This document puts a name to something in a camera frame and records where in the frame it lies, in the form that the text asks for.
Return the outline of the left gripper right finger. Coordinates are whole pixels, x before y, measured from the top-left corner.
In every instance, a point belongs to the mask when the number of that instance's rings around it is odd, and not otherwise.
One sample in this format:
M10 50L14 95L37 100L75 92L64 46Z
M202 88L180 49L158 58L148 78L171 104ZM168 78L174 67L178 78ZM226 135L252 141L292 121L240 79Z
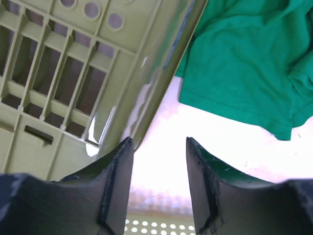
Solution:
M313 181L278 184L245 174L186 139L186 162L198 235L310 235Z

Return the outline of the large olive green container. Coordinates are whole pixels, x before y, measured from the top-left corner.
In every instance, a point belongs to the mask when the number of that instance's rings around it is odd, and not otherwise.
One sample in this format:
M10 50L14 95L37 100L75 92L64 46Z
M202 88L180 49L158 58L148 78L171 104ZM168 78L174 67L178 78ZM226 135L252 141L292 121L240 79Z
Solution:
M206 4L1 1L1 172L59 180L140 146Z

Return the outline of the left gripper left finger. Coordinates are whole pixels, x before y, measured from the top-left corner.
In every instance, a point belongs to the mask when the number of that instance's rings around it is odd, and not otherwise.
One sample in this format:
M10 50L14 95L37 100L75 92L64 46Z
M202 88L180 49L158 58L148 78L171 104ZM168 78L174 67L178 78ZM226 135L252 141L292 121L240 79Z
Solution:
M133 140L126 138L109 154L59 181L2 174L1 234L123 234L133 159Z

